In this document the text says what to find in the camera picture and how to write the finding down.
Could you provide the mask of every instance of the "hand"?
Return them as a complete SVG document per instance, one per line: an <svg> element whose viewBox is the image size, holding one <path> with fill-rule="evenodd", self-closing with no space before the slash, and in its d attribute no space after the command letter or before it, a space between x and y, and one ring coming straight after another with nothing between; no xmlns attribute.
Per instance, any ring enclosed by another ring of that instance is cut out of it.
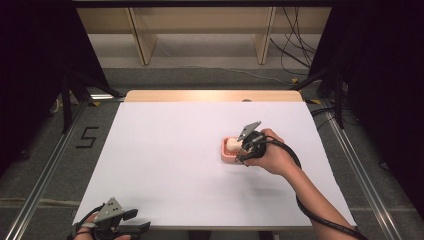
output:
<svg viewBox="0 0 424 240"><path fill-rule="evenodd" d="M284 140L271 129L263 129L261 132L268 137L267 140L272 140L269 137L274 137L278 141L284 143ZM281 175L285 178L287 178L293 170L299 169L288 152L271 143L266 145L264 156L246 160L244 164L247 166L260 166L272 174Z"/></svg>
<svg viewBox="0 0 424 240"><path fill-rule="evenodd" d="M88 217L87 220L85 220L85 222L93 222L95 217L96 217L96 214L94 213L90 217ZM78 232L90 232L90 231L91 229L86 227L82 227L78 230ZM81 234L78 234L74 238L74 240L93 240L93 238L91 237L91 233L81 233ZM124 236L117 237L114 240L131 240L131 236L124 235Z"/></svg>

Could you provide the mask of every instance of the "white board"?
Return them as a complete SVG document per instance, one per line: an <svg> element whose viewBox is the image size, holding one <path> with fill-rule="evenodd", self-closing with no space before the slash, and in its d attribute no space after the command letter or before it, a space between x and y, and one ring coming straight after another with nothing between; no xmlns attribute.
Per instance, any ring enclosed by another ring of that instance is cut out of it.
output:
<svg viewBox="0 0 424 240"><path fill-rule="evenodd" d="M282 177L221 160L222 139L258 120L356 225L303 102L121 103L74 221L115 197L139 210L125 224L151 221L158 229L311 226Z"/></svg>

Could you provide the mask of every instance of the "forearm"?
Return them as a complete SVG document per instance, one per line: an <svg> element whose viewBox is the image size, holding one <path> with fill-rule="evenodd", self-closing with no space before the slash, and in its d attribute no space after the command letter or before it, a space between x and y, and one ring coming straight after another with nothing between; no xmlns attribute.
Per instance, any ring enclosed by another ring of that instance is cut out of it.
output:
<svg viewBox="0 0 424 240"><path fill-rule="evenodd" d="M293 168L285 178L306 209L321 218L353 229L339 211L315 187L303 170L297 167ZM313 220L311 222L319 239L355 239Z"/></svg>

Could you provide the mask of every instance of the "gray floor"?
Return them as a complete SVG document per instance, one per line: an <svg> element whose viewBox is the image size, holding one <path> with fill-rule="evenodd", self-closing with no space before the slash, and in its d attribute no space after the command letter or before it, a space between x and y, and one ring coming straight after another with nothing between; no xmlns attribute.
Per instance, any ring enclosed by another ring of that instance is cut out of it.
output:
<svg viewBox="0 0 424 240"><path fill-rule="evenodd" d="M319 41L316 35L304 38L312 46ZM248 35L160 35L148 66L139 64L132 36L92 35L90 39L110 85L124 93L131 89L288 89L293 78L305 78L282 69L281 54L273 45L270 45L266 64L258 65L252 39ZM282 36L273 36L273 39L284 45ZM287 51L299 58L303 56L293 46ZM308 71L291 58L284 57L283 62L292 71L303 74ZM319 82L311 84L301 91L302 96L316 99L318 86ZM106 101L84 109L22 239L65 239L118 106L117 101ZM308 107L314 110L323 106L308 104ZM315 117L315 122L335 179L359 230L369 239L387 239L335 135L333 120L328 119L329 116L323 113ZM54 151L61 137L62 120L60 109L47 119L28 149L31 158L15 161L1 177L0 238L6 236ZM345 133L402 238L422 239L423 220L396 179L389 171L378 166L383 159L380 159L360 122L349 110L344 110L344 125ZM93 147L77 148L88 144L87 140L81 139L87 127L97 127L88 132L96 137ZM279 239L314 239L311 230L280 231L275 234ZM145 239L152 240L187 238L185 231L150 231L145 235ZM256 232L214 231L211 239L259 238Z"/></svg>

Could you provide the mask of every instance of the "human arm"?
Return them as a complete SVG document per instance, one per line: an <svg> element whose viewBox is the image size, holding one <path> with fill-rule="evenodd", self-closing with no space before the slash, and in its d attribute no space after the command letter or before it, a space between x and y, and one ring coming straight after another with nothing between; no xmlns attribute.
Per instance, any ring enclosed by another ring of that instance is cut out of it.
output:
<svg viewBox="0 0 424 240"><path fill-rule="evenodd" d="M269 137L273 137L284 143L284 140L270 129L264 129L262 133L268 137L267 140L272 140ZM311 213L353 230L347 220L315 187L305 172L296 165L290 154L281 147L268 143L263 157L246 160L244 164L260 166L272 174L284 177L296 192L302 205ZM311 223L318 239L356 239L314 220L311 220Z"/></svg>
<svg viewBox="0 0 424 240"><path fill-rule="evenodd" d="M92 214L85 220L86 223L92 223L94 221L94 218L96 217L96 214ZM120 237L115 238L114 240L130 240L130 235L123 235ZM75 236L74 240L93 240L91 237L91 228L88 227L81 227L77 231L77 235Z"/></svg>

